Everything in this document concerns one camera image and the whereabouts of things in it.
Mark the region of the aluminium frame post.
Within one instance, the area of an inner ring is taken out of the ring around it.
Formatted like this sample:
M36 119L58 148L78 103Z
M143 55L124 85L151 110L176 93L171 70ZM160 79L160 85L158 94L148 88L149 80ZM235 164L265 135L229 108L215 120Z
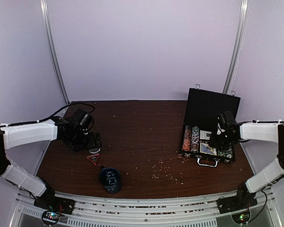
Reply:
M239 55L244 43L245 31L246 31L246 21L248 15L249 0L240 1L240 13L238 17L237 31L234 40L234 47L231 55L231 61L228 68L226 80L223 87L223 94L234 94L232 92L232 86L237 73L237 68L239 65Z
M47 36L47 41L49 45L49 50L50 50L50 56L53 64L53 69L55 72L55 76L57 78L58 86L61 91L63 100L65 104L69 104L69 98L66 92L66 87L64 84L64 81L62 79L62 74L60 70L60 66L58 63L58 57L54 45L54 40L53 40L53 33L52 33L52 28L51 28L51 22L50 22L50 16L49 16L49 10L48 10L48 3L46 0L40 0L40 6L41 6L41 13L44 21L44 26L45 26L45 31L46 31L46 36Z

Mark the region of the orange black chip stack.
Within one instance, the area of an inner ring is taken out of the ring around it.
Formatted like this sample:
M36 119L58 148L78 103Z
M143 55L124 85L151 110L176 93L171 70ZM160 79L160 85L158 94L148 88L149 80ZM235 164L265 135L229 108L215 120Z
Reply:
M183 136L183 143L182 143L183 151L190 152L191 133L192 133L192 127L190 125L186 125L184 129L184 136Z

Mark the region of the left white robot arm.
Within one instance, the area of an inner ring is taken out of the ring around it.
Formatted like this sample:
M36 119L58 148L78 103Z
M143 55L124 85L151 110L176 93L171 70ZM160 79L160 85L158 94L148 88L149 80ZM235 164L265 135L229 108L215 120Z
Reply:
M40 141L60 140L73 151L87 150L97 155L101 150L101 138L99 133L91 131L93 124L94 118L82 109L67 118L52 115L34 122L0 124L0 177L28 191L48 210L56 209L59 202L54 189L8 159L6 150Z

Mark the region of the yellow blue card deck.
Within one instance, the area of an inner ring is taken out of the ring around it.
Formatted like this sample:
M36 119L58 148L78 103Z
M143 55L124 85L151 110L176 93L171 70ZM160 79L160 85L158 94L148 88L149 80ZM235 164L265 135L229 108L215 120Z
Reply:
M217 149L210 147L209 144L201 142L200 153L217 156Z

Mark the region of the right aluminium frame post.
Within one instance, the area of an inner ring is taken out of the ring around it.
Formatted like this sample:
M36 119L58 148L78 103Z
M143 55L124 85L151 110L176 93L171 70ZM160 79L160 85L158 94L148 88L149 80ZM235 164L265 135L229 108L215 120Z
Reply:
M237 31L234 40L234 47L231 55L231 61L228 68L226 80L223 87L223 94L234 94L232 92L232 86L237 73L237 68L239 65L239 55L244 43L245 31L246 31L246 21L248 15L249 0L240 1L240 13L238 17Z

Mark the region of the clear acrylic dealer button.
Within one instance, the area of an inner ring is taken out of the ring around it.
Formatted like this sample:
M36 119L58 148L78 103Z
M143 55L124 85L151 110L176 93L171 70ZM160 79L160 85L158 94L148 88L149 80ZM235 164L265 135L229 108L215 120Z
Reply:
M89 149L90 154L97 154L101 151L101 148Z

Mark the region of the white card deck box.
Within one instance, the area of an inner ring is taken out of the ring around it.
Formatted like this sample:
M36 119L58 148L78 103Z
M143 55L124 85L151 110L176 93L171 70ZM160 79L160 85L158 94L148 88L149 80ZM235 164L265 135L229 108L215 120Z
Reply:
M200 139L201 140L209 140L210 139L210 136L211 136L211 132L210 131L203 131L203 130L200 130Z

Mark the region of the left aluminium frame post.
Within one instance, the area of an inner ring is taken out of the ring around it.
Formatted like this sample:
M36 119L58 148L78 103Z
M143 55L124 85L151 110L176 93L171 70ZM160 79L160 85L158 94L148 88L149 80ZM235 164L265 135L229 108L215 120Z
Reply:
M53 33L52 33L52 28L51 28L51 22L50 22L50 16L49 16L49 10L48 10L48 3L46 0L40 0L40 6L41 6L41 13L44 21L44 26L45 26L45 31L46 31L46 36L47 36L47 41L49 45L49 50L50 50L50 56L53 64L53 69L55 72L55 76L57 78L58 86L61 91L63 100L65 104L69 104L69 98L66 92L66 87L64 84L64 81L62 79L62 74L60 70L60 66L58 63L58 57L54 45L54 40L53 40Z

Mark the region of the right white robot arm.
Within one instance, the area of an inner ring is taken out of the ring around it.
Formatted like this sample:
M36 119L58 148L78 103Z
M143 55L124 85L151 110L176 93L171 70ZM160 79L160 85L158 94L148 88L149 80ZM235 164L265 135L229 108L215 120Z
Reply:
M232 113L226 111L218 115L217 123L217 129L212 132L209 141L213 148L222 150L230 144L247 140L271 142L278 148L276 158L258 174L241 183L235 196L217 201L219 207L227 210L231 207L244 209L252 204L258 191L284 178L284 121L238 123Z

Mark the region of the black poker chip case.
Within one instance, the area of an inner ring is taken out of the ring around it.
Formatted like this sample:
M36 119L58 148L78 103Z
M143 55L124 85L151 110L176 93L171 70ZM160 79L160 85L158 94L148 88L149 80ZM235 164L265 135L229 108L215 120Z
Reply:
M183 135L186 125L190 125L192 128L194 126L197 126L199 128L199 131L203 130L213 132L217 129L218 115L222 112L230 111L232 112L232 115L236 117L239 105L240 97L207 90L201 90L197 88L190 88L188 92L188 99L184 116ZM181 150L178 152L178 155L184 156L186 158L195 158L197 159L198 165L207 167L209 167L210 165L202 164L200 161L213 161L215 162L213 167L217 167L218 163L233 163L236 161L235 146L229 146L229 148L232 147L233 149L234 158L228 159L225 157L219 157L218 155L213 156L200 153L201 142L209 144L209 140L201 140L199 138L199 150L197 153L193 153L191 151L183 151L181 144Z

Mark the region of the dark blue printed cup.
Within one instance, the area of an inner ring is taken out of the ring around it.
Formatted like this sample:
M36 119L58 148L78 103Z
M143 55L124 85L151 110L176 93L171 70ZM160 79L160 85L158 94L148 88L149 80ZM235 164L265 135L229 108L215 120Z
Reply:
M100 167L101 171L98 175L100 184L109 194L117 194L122 189L121 173L113 167Z

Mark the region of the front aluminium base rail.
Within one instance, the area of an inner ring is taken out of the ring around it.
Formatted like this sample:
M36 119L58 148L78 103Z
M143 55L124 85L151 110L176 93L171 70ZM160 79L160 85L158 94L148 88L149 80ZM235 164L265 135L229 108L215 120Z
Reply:
M235 191L169 199L115 199L59 192L75 201L73 213L64 214L58 227L240 227L241 214L250 212L248 227L282 227L273 193L269 188L256 195L257 205L222 214L218 199Z

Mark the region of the triangular all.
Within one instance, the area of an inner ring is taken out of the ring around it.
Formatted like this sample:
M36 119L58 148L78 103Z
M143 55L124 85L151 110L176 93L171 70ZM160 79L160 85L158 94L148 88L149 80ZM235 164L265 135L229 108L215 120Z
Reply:
M99 158L99 153L87 156L87 160L89 160L94 165L97 165L98 158Z

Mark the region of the green blue chip stack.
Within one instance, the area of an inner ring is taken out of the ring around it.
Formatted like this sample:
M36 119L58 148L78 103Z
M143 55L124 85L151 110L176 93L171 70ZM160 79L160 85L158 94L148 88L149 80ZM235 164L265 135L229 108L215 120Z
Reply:
M199 150L199 128L194 126L191 133L190 151L197 153Z

